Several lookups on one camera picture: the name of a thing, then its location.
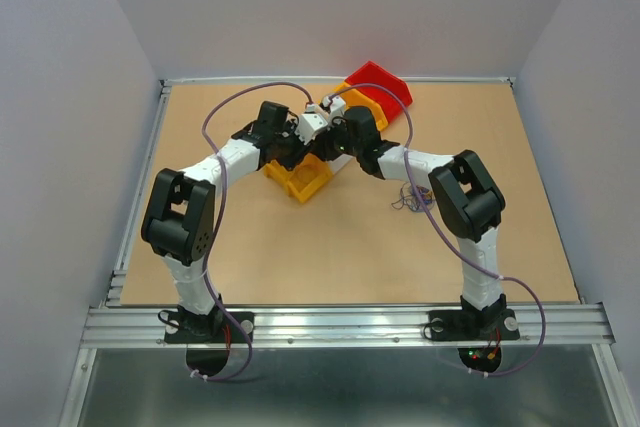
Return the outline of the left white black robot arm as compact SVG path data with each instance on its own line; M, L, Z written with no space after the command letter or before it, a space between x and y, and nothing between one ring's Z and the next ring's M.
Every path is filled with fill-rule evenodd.
M178 292L174 312L160 316L170 334L186 332L210 341L229 318L207 273L207 261L220 230L228 188L276 161L302 162L327 121L309 104L300 114L265 101L258 116L234 133L222 148L183 170L162 169L155 177L141 226L142 240L167 265Z

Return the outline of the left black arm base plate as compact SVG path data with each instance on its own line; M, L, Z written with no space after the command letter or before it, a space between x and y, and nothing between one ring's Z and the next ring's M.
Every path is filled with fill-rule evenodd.
M163 341L170 345L244 343L244 335L218 311L197 316L181 310L163 309L157 314L165 327Z

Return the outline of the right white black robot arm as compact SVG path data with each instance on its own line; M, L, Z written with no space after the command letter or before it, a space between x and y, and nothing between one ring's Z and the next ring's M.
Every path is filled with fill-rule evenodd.
M435 340L513 340L497 261L497 234L505 200L478 155L465 150L455 156L411 150L382 138L372 114L354 107L333 120L311 141L322 160L355 158L367 174L430 190L442 222L458 242L449 244L462 261L460 312L449 311L431 321Z

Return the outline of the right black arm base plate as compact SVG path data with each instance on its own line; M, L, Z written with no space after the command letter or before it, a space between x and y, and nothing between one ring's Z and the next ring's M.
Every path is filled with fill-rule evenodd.
M515 312L506 309L492 320L481 319L462 310L431 310L427 323L422 326L424 338L434 342L488 342L489 340L515 341L520 339L518 326L507 327L508 318Z

